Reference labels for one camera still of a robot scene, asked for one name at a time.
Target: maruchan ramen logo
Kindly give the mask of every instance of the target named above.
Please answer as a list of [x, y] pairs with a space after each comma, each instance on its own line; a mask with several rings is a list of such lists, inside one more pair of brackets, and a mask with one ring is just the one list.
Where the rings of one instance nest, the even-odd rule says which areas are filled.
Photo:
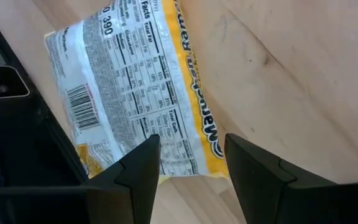
[[208, 141], [211, 143], [213, 154], [219, 158], [223, 159], [223, 152], [218, 142], [218, 130], [216, 128], [216, 123], [214, 118], [212, 117], [211, 111], [209, 110], [203, 93], [201, 91], [201, 87], [198, 81], [197, 69], [195, 67], [195, 60], [191, 56], [192, 50], [189, 42], [189, 36], [187, 34], [185, 20], [180, 12], [180, 6], [177, 0], [174, 0], [175, 7], [177, 10], [177, 21], [180, 26], [180, 37], [181, 37], [181, 45], [185, 52], [189, 52], [186, 62], [189, 68], [191, 77], [193, 78], [193, 83], [191, 84], [191, 89], [196, 93], [198, 97], [198, 103], [200, 105], [200, 112], [203, 117], [203, 132], [206, 135]]

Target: calorie number 390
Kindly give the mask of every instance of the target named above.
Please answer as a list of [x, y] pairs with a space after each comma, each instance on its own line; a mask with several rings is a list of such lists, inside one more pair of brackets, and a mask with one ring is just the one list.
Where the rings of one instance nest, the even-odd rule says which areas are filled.
[[[109, 12], [111, 10], [111, 6], [107, 6], [102, 10], [102, 13], [105, 14], [107, 12]], [[109, 35], [112, 33], [112, 22], [111, 20], [111, 16], [106, 16], [105, 18], [103, 18], [103, 33], [105, 35]]]

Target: table surface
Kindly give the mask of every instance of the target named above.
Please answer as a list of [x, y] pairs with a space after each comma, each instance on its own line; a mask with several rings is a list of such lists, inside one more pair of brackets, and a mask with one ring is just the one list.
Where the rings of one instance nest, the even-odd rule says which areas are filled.
[[[0, 30], [65, 131], [44, 35], [109, 0], [0, 0]], [[358, 1], [181, 0], [219, 126], [338, 183], [358, 182]], [[243, 222], [225, 179], [171, 179], [154, 223]]]

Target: nutrition facts label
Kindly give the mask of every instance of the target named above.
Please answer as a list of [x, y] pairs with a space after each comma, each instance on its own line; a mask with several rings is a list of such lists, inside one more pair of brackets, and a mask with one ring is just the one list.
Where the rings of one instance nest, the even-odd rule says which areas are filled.
[[186, 130], [194, 124], [184, 120], [191, 110], [189, 102], [181, 103], [186, 92], [172, 77], [172, 70], [178, 73], [180, 69], [172, 48], [167, 52], [165, 47], [168, 42], [172, 46], [169, 30], [154, 15], [161, 10], [151, 0], [116, 1], [83, 21], [83, 42], [106, 117], [121, 148], [128, 153], [151, 134], [159, 134], [160, 174], [196, 175], [194, 136]]

